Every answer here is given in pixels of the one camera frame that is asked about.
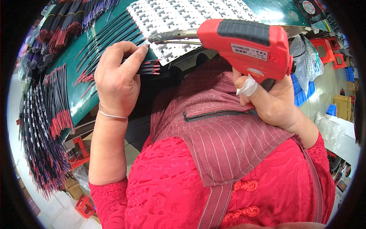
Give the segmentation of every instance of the apron zipper pocket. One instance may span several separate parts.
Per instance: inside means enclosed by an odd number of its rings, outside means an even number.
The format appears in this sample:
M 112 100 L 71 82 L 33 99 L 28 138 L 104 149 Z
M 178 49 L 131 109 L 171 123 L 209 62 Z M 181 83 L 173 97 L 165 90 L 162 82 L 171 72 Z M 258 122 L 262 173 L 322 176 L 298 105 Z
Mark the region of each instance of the apron zipper pocket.
M 223 110 L 223 111 L 214 111 L 214 112 L 209 112 L 209 113 L 204 113 L 204 114 L 187 117 L 186 111 L 183 111 L 184 121 L 186 121 L 186 122 L 193 122 L 193 121 L 197 121 L 197 120 L 201 120 L 201 119 L 205 119 L 205 118 L 212 118 L 212 117 L 218 117 L 218 116 L 224 116 L 224 115 L 242 115 L 242 114 L 248 114 L 248 112 L 235 111 L 235 110 Z

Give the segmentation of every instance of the bracelet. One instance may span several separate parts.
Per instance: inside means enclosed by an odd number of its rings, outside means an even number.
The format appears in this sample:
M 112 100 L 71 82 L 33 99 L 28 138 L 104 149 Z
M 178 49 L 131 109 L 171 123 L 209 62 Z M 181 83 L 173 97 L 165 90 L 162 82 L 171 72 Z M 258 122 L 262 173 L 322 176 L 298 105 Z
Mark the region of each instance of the bracelet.
M 110 118 L 122 118 L 122 119 L 128 119 L 128 117 L 120 117 L 120 116 L 115 116 L 115 115 L 108 115 L 106 113 L 104 113 L 101 108 L 100 108 L 100 104 L 99 104 L 99 111 L 101 112 L 101 114 L 107 116 L 107 117 L 110 117 Z

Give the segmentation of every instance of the red patterned blouse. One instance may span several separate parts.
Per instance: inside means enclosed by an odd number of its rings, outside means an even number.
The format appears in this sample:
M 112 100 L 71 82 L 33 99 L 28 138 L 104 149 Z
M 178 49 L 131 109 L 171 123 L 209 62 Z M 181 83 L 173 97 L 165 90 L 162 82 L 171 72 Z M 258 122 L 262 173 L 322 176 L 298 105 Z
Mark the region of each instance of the red patterned blouse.
M 332 212 L 335 185 L 320 133 L 307 151 L 321 183 L 325 224 Z M 152 145 L 148 138 L 128 180 L 89 186 L 103 229 L 197 228 L 210 194 L 178 137 Z M 313 178 L 303 153 L 290 138 L 234 184 L 220 227 L 312 222 L 314 215 Z

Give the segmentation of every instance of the woman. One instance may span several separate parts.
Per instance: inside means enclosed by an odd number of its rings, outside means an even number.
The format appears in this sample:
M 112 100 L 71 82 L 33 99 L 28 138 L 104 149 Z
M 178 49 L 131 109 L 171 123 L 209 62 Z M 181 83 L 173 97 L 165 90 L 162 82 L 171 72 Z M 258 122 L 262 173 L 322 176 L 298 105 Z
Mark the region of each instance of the woman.
M 95 74 L 100 111 L 89 185 L 103 228 L 328 221 L 335 186 L 324 141 L 294 105 L 291 78 L 277 81 L 269 93 L 260 85 L 244 90 L 250 77 L 221 57 L 157 96 L 150 137 L 127 179 L 124 135 L 147 49 L 116 43 Z M 124 55 L 130 56 L 121 65 Z

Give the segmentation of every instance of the finger bandage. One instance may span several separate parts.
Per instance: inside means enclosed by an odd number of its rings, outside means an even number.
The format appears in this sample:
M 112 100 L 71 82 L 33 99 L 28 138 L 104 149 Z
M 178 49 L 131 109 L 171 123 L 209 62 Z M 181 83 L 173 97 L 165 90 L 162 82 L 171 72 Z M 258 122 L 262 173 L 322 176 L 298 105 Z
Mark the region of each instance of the finger bandage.
M 243 87 L 236 89 L 236 95 L 243 94 L 245 96 L 251 96 L 257 89 L 258 83 L 253 79 L 253 77 L 248 74 L 247 80 L 244 82 Z

